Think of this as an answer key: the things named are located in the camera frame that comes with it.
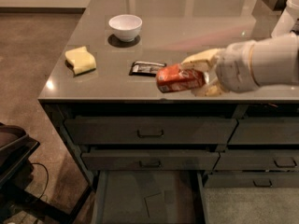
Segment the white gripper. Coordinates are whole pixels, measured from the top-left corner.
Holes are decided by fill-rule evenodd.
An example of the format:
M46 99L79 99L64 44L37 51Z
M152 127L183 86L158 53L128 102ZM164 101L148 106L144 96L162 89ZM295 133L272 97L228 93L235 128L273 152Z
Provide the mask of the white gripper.
M180 64L182 70L208 72L216 64L219 80L193 89L192 94L197 97L216 97L228 91L241 93L257 90L259 85L251 67L255 44L254 40L234 43L226 49L208 49L187 57Z

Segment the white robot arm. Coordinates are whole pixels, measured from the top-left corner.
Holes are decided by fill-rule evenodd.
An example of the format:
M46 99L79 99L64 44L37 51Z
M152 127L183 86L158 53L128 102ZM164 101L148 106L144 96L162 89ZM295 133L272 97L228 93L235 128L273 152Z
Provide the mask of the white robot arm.
M206 84L193 91L196 96L256 91L263 86L296 85L298 52L299 35L288 33L208 49L187 57L179 68L204 74Z

